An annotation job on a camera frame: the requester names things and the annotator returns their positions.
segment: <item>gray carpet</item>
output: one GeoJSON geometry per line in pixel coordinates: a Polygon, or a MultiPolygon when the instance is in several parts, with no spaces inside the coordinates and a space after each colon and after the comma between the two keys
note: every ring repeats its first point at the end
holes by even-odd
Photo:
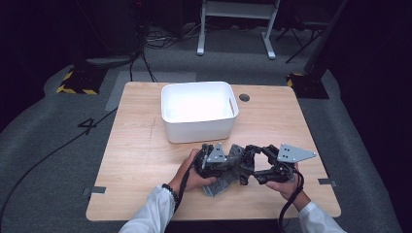
{"type": "MultiPolygon", "coordinates": [[[[159,80],[225,81],[231,84],[286,85],[285,76],[302,72],[314,46],[291,63],[298,50],[292,34],[275,42],[277,58],[265,54],[258,28],[249,31],[213,31],[206,36],[205,54],[196,55],[197,38],[168,49],[145,49],[159,80]]],[[[298,32],[302,38],[309,37],[298,32]]],[[[50,77],[46,97],[18,116],[0,134],[0,202],[34,164],[83,132],[77,125],[99,120],[119,102],[121,86],[128,81],[128,66],[108,71],[99,95],[56,93],[70,66],[50,77]]],[[[147,72],[141,58],[132,68],[133,80],[147,72]]],[[[401,232],[387,190],[377,174],[361,138],[339,99],[339,87],[329,72],[323,82],[329,100],[299,99],[322,160],[337,182],[334,188],[342,215],[336,221],[348,232],[401,232]]],[[[117,232],[124,221],[91,222],[86,219],[85,188],[94,185],[116,113],[96,128],[57,151],[37,166],[17,187],[2,221],[2,232],[117,232]]],[[[167,232],[274,232],[270,221],[172,222],[167,232]]],[[[292,219],[288,232],[299,232],[292,219]]]]}

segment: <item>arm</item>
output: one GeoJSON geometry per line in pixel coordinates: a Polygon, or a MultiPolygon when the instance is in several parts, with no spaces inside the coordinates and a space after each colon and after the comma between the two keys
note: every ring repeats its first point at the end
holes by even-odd
{"type": "MultiPolygon", "coordinates": [[[[294,179],[293,183],[267,182],[266,186],[279,191],[283,198],[289,200],[296,190],[296,181],[297,179],[294,179]]],[[[303,190],[296,196],[293,205],[299,211],[300,228],[303,232],[345,232],[327,212],[312,202],[303,190]]]]}
{"type": "MultiPolygon", "coordinates": [[[[190,156],[186,158],[179,167],[175,177],[169,183],[169,186],[175,193],[179,193],[182,178],[188,170],[191,162],[194,160],[198,150],[192,150],[190,156]]],[[[216,181],[216,178],[203,179],[194,171],[193,168],[189,170],[189,178],[185,191],[209,185],[216,181]]],[[[120,233],[131,232],[148,232],[158,233],[164,232],[167,224],[174,214],[175,200],[168,189],[158,185],[149,194],[148,201],[133,218],[128,221],[120,230],[120,233]]]]}

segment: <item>white plastic bin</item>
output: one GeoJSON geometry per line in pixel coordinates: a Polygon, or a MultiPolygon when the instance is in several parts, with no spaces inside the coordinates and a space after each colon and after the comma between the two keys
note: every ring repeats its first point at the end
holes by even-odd
{"type": "Polygon", "coordinates": [[[228,138],[238,114],[225,82],[174,83],[161,91],[161,116],[171,143],[228,138]]]}

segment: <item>gray mat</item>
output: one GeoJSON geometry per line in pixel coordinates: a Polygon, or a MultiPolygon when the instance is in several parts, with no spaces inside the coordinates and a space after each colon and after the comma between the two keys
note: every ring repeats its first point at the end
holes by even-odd
{"type": "MultiPolygon", "coordinates": [[[[156,72],[154,73],[154,76],[160,83],[192,83],[196,81],[196,73],[156,72]]],[[[152,82],[149,72],[132,72],[132,78],[134,82],[152,82]]],[[[129,72],[119,72],[115,87],[113,88],[109,100],[107,101],[105,108],[106,111],[112,111],[119,105],[124,86],[128,82],[130,82],[129,72]]]]}

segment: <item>sleeve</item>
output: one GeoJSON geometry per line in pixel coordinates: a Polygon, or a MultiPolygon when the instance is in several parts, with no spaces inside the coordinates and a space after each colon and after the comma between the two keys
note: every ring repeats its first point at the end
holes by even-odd
{"type": "Polygon", "coordinates": [[[175,201],[169,190],[158,185],[149,194],[148,201],[120,233],[162,233],[173,216],[175,201]]]}
{"type": "Polygon", "coordinates": [[[304,233],[345,232],[336,221],[314,202],[299,212],[300,228],[304,233]]]}

